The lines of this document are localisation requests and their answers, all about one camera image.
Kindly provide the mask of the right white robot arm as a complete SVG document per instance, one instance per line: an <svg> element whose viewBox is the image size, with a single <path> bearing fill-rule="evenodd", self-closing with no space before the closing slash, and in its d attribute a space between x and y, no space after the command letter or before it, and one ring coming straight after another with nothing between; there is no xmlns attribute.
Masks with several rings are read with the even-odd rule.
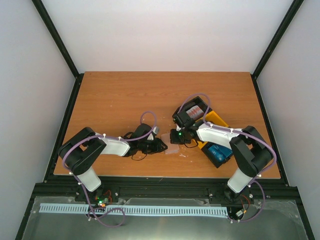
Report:
<svg viewBox="0 0 320 240"><path fill-rule="evenodd" d="M177 109L172 118L176 124L174 136L183 144L193 140L202 145L202 151L217 168L234 157L237 168L219 191L230 203L277 162L274 149L251 125L230 128L212 109L204 110L199 106Z"/></svg>

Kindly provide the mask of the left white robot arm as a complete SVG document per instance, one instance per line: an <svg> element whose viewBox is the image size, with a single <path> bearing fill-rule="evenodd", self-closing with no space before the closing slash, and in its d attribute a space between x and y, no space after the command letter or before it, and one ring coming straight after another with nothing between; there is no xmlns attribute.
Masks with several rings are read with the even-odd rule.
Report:
<svg viewBox="0 0 320 240"><path fill-rule="evenodd" d="M93 163L100 155L132 157L137 152L144 155L162 153L168 146L157 137L159 128L141 123L134 132L124 136L110 137L85 127L63 144L58 150L62 166L75 176L86 188L86 195L92 201L103 198L102 182L93 169Z"/></svg>

